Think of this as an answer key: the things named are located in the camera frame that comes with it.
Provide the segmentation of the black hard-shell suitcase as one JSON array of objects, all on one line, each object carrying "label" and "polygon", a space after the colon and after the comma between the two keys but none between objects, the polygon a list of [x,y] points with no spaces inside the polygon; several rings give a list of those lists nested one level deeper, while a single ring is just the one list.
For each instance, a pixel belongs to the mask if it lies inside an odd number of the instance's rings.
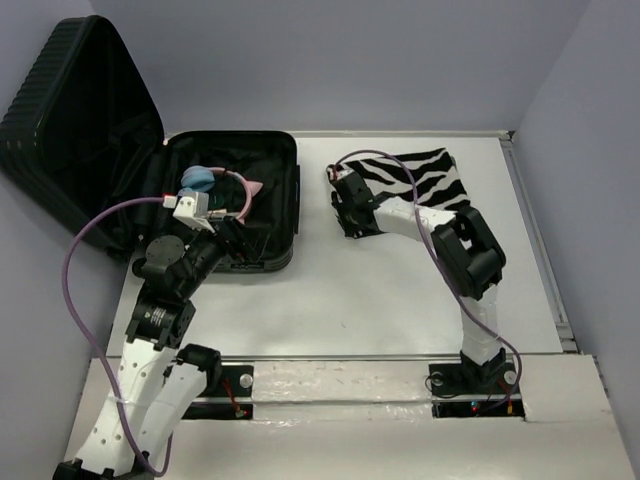
[{"label": "black hard-shell suitcase", "polygon": [[94,217],[87,242],[118,260],[185,227],[151,204],[180,189],[191,166],[222,167],[263,183],[245,220],[254,262],[224,272],[289,264],[299,227],[295,139],[282,131],[186,131],[167,137],[124,41],[106,18],[60,21],[1,122],[2,171],[71,232]]}]

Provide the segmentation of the dark green round puff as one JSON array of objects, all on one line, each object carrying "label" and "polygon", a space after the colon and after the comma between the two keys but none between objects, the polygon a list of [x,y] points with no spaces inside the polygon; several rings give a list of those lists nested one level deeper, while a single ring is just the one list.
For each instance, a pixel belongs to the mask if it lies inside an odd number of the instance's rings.
[{"label": "dark green round puff", "polygon": [[224,197],[222,195],[210,195],[209,196],[209,208],[217,210],[223,208],[225,205]]}]

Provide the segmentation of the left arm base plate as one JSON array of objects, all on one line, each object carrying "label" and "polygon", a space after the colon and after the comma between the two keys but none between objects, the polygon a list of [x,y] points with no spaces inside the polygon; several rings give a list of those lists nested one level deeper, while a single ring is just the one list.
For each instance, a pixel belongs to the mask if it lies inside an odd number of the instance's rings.
[{"label": "left arm base plate", "polygon": [[216,385],[208,385],[187,408],[183,420],[248,421],[253,419],[254,366],[224,364]]}]

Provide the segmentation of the silver glitter tube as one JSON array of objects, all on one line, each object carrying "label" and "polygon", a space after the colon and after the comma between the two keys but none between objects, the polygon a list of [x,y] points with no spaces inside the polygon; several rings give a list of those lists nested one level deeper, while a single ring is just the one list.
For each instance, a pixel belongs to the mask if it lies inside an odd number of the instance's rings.
[{"label": "silver glitter tube", "polygon": [[227,209],[219,209],[219,210],[210,210],[208,212],[208,215],[210,220],[214,220],[214,219],[223,219],[227,216],[235,218],[237,213],[229,212]]}]

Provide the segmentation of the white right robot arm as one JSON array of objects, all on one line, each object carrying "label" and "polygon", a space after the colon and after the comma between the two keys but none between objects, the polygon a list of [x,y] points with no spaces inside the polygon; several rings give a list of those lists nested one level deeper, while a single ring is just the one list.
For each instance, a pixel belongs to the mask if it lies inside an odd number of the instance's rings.
[{"label": "white right robot arm", "polygon": [[397,234],[421,241],[460,306],[460,360],[429,368],[426,384],[440,399],[491,394],[520,364],[498,333],[497,290],[506,256],[480,212],[437,210],[397,195],[375,195],[351,169],[328,174],[331,204],[347,237]]}]

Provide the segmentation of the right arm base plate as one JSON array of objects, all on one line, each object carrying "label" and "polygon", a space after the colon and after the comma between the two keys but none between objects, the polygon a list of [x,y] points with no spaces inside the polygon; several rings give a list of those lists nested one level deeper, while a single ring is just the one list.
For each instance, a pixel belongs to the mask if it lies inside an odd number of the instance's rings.
[{"label": "right arm base plate", "polygon": [[517,388],[510,396],[516,368],[507,362],[488,383],[471,386],[462,378],[459,363],[436,363],[429,366],[425,388],[430,393],[432,414],[447,418],[525,418],[525,409]]}]

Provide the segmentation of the blue pink cat-ear headphones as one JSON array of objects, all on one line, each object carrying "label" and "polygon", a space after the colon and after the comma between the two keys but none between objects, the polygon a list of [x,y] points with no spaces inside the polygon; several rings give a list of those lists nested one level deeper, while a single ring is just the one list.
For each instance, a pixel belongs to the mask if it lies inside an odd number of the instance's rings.
[{"label": "blue pink cat-ear headphones", "polygon": [[244,202],[236,212],[236,218],[241,224],[245,223],[252,208],[254,197],[261,191],[263,183],[259,181],[247,180],[240,173],[222,167],[205,167],[195,165],[188,167],[181,178],[178,195],[185,195],[187,192],[203,192],[210,195],[222,195],[225,205],[221,209],[232,212],[235,193],[244,194]]}]

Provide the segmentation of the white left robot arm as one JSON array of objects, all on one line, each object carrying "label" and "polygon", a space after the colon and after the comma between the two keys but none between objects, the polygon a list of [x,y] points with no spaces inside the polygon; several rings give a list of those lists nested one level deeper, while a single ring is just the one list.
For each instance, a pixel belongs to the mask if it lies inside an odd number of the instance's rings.
[{"label": "white left robot arm", "polygon": [[189,240],[153,240],[135,263],[142,279],[118,368],[105,369],[111,388],[74,458],[57,479],[155,479],[168,467],[173,430],[191,403],[221,383],[219,351],[182,340],[195,316],[191,301],[225,258],[253,259],[240,223],[226,217]]}]

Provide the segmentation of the zebra print pouch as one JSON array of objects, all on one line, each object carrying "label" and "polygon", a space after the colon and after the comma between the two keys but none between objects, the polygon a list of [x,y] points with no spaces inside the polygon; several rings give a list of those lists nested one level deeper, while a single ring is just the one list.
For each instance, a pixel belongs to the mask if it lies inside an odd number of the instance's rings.
[{"label": "zebra print pouch", "polygon": [[444,147],[435,150],[359,158],[355,155],[326,167],[329,181],[343,170],[360,175],[374,196],[398,196],[405,201],[445,211],[458,211],[471,204],[455,159]]}]

